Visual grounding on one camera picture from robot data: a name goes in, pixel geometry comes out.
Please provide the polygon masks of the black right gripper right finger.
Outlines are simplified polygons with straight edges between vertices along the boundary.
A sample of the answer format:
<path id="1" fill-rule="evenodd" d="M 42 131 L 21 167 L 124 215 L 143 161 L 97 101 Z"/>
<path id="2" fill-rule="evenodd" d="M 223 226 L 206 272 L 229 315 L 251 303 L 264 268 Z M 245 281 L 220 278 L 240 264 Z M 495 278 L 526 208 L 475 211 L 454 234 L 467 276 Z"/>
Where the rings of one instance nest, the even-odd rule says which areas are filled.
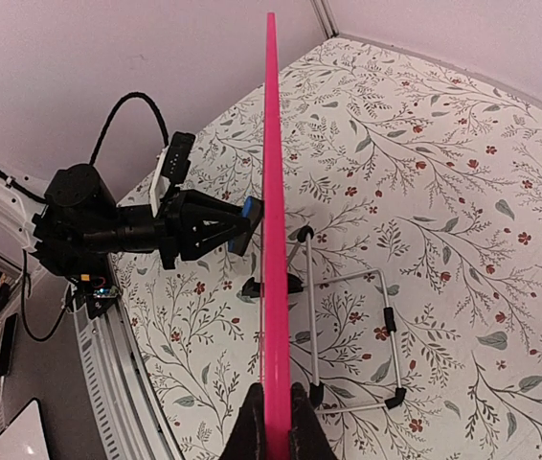
<path id="1" fill-rule="evenodd" d="M 289 432 L 292 460 L 336 460 L 304 387 L 291 385 L 291 429 Z"/>

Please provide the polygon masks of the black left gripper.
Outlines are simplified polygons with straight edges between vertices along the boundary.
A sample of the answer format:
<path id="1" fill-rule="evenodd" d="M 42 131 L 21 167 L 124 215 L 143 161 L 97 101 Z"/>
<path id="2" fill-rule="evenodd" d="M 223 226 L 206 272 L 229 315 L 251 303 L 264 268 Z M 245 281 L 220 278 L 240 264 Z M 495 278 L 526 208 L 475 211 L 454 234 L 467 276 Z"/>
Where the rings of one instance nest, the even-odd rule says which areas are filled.
<path id="1" fill-rule="evenodd" d="M 196 190 L 174 201 L 175 235 L 150 205 L 119 207 L 95 167 L 59 170 L 47 187 L 46 207 L 33 217 L 33 256 L 56 276 L 106 276 L 111 253 L 158 251 L 163 267 L 177 256 L 195 261 L 247 227 L 242 208 Z"/>

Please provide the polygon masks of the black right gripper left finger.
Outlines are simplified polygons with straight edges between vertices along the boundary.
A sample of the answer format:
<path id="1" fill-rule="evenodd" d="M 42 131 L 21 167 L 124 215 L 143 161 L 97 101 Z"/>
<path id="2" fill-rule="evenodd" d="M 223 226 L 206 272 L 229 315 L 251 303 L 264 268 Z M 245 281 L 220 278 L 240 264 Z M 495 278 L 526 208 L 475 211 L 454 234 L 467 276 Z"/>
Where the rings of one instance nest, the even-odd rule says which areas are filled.
<path id="1" fill-rule="evenodd" d="M 264 393 L 257 382 L 246 393 L 220 460 L 260 460 L 265 457 Z"/>

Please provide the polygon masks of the pink framed whiteboard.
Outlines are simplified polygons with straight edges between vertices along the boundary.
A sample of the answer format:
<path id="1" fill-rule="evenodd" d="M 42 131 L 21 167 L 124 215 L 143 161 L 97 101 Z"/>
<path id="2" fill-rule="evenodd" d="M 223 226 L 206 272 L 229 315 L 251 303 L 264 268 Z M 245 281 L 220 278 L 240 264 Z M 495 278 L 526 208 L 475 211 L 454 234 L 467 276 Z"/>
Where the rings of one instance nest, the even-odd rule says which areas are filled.
<path id="1" fill-rule="evenodd" d="M 287 281 L 279 58 L 276 15 L 266 18 L 261 281 L 279 286 L 261 300 L 261 382 L 264 392 L 266 457 L 290 457 L 291 429 Z"/>

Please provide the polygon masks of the blue whiteboard eraser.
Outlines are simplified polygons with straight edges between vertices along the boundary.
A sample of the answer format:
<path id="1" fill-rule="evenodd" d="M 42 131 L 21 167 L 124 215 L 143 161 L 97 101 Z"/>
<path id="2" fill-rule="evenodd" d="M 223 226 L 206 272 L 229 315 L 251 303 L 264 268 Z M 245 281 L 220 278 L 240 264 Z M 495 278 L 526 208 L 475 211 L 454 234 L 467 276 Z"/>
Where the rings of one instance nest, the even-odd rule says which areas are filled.
<path id="1" fill-rule="evenodd" d="M 264 215 L 263 201 L 248 196 L 241 209 L 241 217 L 247 220 L 246 229 L 228 242 L 228 252 L 243 256 Z"/>

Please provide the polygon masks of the black stand foot left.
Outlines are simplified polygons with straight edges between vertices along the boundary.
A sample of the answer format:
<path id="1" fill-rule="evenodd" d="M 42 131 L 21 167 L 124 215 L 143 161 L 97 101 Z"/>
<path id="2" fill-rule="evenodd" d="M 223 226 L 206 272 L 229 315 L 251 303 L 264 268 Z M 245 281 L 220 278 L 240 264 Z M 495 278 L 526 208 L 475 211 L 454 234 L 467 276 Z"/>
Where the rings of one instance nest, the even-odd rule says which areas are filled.
<path id="1" fill-rule="evenodd" d="M 271 283 L 269 287 L 266 283 L 257 281 L 254 277 L 250 277 L 243 285 L 240 294 L 250 299 L 260 299 L 267 291 L 271 292 L 279 286 L 278 283 Z M 296 294 L 304 291 L 304 282 L 296 275 L 287 274 L 287 281 L 284 283 L 287 288 L 287 294 Z"/>

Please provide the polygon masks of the white laptop corner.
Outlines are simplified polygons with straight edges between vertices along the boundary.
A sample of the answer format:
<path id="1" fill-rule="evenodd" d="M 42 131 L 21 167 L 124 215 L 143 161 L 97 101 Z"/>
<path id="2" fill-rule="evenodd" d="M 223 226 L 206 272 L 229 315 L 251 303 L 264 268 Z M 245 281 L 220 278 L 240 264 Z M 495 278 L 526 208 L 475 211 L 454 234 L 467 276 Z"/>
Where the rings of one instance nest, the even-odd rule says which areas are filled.
<path id="1" fill-rule="evenodd" d="M 32 398 L 0 434 L 0 460 L 50 460 L 38 398 Z"/>

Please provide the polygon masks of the floral table mat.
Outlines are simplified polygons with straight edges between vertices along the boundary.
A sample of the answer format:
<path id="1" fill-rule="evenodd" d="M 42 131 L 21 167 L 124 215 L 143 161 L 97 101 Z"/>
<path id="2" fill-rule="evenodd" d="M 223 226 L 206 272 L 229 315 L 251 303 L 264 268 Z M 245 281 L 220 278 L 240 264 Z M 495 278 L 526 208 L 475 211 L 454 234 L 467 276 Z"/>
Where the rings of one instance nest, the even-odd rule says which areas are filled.
<path id="1" fill-rule="evenodd" d="M 281 74 L 291 377 L 341 459 L 542 459 L 542 110 L 334 38 Z"/>

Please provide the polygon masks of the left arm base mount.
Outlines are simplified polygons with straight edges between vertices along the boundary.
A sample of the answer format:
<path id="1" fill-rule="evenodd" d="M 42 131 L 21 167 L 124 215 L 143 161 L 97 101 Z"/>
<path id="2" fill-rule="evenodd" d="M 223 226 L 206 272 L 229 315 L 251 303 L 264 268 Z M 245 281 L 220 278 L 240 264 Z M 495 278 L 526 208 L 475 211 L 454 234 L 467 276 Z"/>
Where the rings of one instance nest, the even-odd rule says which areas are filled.
<path id="1" fill-rule="evenodd" d="M 89 319 L 102 316 L 122 297 L 121 290 L 102 276 L 82 274 L 68 282 L 64 308 L 71 313 L 84 309 Z"/>

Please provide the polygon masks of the front aluminium rail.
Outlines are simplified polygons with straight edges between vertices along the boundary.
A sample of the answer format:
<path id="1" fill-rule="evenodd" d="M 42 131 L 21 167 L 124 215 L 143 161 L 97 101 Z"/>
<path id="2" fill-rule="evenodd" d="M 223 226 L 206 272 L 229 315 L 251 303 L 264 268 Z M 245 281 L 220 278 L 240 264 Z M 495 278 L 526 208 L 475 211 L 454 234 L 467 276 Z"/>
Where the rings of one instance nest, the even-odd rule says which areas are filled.
<path id="1" fill-rule="evenodd" d="M 81 294 L 73 320 L 89 400 L 108 459 L 184 457 L 152 388 L 126 309 L 117 299 Z"/>

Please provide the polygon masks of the left aluminium frame post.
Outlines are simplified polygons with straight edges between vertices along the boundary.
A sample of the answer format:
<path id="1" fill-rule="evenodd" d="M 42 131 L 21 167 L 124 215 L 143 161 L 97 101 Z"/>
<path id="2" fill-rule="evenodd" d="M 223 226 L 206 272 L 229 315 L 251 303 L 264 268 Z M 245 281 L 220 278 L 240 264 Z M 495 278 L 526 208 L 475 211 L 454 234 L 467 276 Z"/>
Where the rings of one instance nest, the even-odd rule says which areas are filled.
<path id="1" fill-rule="evenodd" d="M 328 0 L 311 0 L 310 4 L 326 38 L 339 36 L 339 29 L 334 19 Z"/>

